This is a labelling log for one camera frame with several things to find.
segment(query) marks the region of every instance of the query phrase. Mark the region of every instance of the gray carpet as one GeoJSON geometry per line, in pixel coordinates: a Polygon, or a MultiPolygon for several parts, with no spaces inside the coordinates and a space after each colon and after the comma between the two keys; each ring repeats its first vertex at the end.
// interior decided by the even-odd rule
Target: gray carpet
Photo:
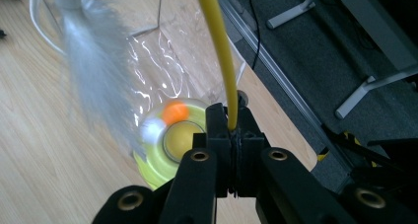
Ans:
{"type": "MultiPolygon", "coordinates": [[[[254,27],[248,0],[231,0],[243,19],[254,27]]],[[[395,69],[384,54],[363,35],[337,0],[316,0],[304,15],[268,30],[265,22],[304,0],[252,0],[261,42],[280,65],[316,116],[335,132],[349,130],[362,144],[372,140],[418,137],[418,94],[413,85],[398,81],[370,92],[344,119],[335,110],[368,77],[384,77],[395,69]]],[[[230,38],[248,64],[254,52],[228,23],[230,38]]],[[[325,145],[293,105],[265,66],[255,73],[296,124],[315,152],[325,145]]],[[[338,190],[344,171],[334,156],[318,163],[313,174],[325,186],[338,190]]]]}

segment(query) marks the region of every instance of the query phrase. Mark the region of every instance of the wire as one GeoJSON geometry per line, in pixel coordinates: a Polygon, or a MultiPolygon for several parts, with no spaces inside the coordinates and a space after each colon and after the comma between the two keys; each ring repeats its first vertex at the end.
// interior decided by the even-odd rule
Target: wire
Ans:
{"type": "Polygon", "coordinates": [[[225,92],[228,102],[228,129],[234,131],[238,121],[238,94],[234,71],[233,57],[227,38],[224,20],[218,0],[199,0],[205,16],[210,35],[215,45],[224,78],[225,92]]]}
{"type": "Polygon", "coordinates": [[[255,58],[252,61],[251,64],[251,69],[254,70],[255,69],[255,64],[257,63],[257,59],[258,59],[258,55],[260,54],[260,49],[261,49],[261,33],[260,33],[260,27],[259,27],[259,23],[258,23],[258,18],[257,15],[255,13],[255,9],[254,9],[254,5],[252,4],[252,0],[249,0],[249,7],[251,9],[251,13],[254,16],[255,19],[255,27],[256,27],[256,33],[257,33],[257,51],[255,53],[255,58]]]}

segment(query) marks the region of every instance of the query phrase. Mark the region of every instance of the orange ball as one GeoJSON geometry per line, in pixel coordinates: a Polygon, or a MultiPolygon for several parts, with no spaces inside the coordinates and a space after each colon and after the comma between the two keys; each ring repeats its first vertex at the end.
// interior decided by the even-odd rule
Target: orange ball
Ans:
{"type": "Polygon", "coordinates": [[[174,123],[188,119],[189,111],[187,105],[181,101],[173,101],[163,109],[162,120],[170,126],[174,123]]]}

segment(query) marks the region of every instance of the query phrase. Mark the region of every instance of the feather toy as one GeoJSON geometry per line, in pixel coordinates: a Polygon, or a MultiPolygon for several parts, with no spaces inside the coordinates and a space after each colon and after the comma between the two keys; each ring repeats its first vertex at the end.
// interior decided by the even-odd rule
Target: feather toy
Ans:
{"type": "Polygon", "coordinates": [[[62,16],[71,80],[89,126],[103,122],[117,143],[127,144],[145,159],[133,130],[126,28],[105,0],[54,2],[62,16]]]}

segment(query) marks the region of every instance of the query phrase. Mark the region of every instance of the yellow cable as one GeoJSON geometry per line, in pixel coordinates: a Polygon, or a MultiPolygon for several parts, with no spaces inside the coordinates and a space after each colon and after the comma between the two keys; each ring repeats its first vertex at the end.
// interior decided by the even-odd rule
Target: yellow cable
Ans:
{"type": "Polygon", "coordinates": [[[238,95],[233,58],[231,56],[221,9],[218,0],[199,0],[199,3],[218,55],[219,64],[221,65],[228,102],[228,129],[232,131],[237,126],[238,95]]]}

